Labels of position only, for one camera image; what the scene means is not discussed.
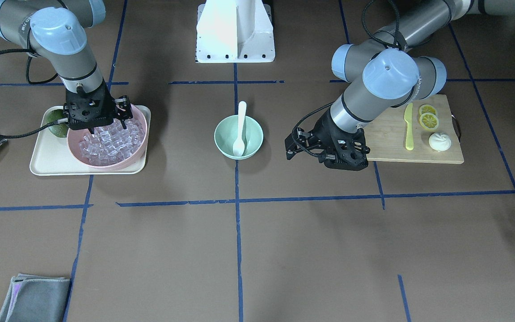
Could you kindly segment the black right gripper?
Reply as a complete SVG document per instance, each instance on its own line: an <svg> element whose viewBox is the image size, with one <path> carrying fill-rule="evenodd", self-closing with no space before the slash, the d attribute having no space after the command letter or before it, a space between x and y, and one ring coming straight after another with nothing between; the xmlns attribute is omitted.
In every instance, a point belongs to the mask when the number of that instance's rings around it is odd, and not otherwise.
<svg viewBox="0 0 515 322"><path fill-rule="evenodd" d="M123 95L117 98L115 103L104 82L97 89L88 93L66 90L63 113L68 119L70 130L87 129L91 135L95 134L94 127L109 126L115 118L126 130L125 121L134 118L129 97Z"/></svg>

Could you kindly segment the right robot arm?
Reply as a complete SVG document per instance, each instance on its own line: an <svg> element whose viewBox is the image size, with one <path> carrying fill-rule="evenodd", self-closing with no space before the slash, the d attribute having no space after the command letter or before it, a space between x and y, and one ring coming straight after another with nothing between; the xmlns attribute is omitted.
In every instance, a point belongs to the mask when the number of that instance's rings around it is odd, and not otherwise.
<svg viewBox="0 0 515 322"><path fill-rule="evenodd" d="M61 117L51 122L93 131L133 118L126 96L111 96L85 29L105 19L102 0L0 0L0 37L20 52L50 61L66 89Z"/></svg>

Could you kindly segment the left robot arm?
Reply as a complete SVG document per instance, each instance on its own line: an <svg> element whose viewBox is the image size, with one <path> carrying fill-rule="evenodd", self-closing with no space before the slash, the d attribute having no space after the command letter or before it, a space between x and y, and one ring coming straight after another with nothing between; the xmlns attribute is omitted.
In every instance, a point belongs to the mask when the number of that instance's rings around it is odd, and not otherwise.
<svg viewBox="0 0 515 322"><path fill-rule="evenodd" d="M321 107L323 115L310 131L296 124L286 137L288 160L304 152L330 169L360 171L370 153L364 128L388 108L405 108L407 151L414 148L412 103L437 94L445 85L446 68L439 59L408 52L432 34L466 14L515 16L515 0L423 0L401 16L393 1L395 21L360 45L341 45L332 57L332 71L349 86Z"/></svg>

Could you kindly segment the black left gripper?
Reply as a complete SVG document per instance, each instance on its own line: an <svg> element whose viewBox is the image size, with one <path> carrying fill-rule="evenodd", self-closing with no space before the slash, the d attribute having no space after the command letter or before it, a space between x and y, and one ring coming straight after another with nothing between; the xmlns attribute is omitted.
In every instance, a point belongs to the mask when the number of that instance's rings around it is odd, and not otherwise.
<svg viewBox="0 0 515 322"><path fill-rule="evenodd" d="M288 161L297 153L307 152L329 169L360 171L369 165L366 155L370 148L366 145L362 128L353 134L341 130L328 110L317 120L311 132L300 127L294 129L285 138L285 152Z"/></svg>

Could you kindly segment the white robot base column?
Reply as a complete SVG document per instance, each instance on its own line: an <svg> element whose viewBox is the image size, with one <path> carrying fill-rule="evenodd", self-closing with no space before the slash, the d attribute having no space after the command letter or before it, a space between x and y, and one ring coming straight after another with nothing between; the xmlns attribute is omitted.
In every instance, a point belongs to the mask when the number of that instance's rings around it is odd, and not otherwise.
<svg viewBox="0 0 515 322"><path fill-rule="evenodd" d="M198 6L196 62L270 63L274 47L271 0L207 0Z"/></svg>

